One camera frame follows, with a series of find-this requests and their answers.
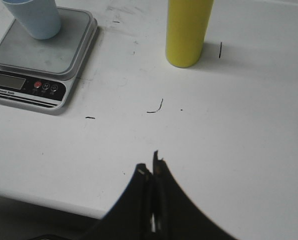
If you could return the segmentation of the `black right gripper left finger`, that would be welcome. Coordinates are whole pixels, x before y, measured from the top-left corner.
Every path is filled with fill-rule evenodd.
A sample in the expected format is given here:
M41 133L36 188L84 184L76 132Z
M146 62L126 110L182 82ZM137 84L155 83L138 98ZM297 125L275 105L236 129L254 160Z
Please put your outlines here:
M110 211L82 237L84 240L149 240L151 227L152 175L137 164L133 176Z

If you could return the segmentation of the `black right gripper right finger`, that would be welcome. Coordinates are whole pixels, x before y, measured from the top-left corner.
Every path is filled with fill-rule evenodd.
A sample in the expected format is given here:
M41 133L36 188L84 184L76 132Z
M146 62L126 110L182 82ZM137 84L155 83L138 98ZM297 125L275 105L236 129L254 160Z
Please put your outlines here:
M234 240L209 219L184 193L166 162L153 153L158 210L156 226L163 240Z

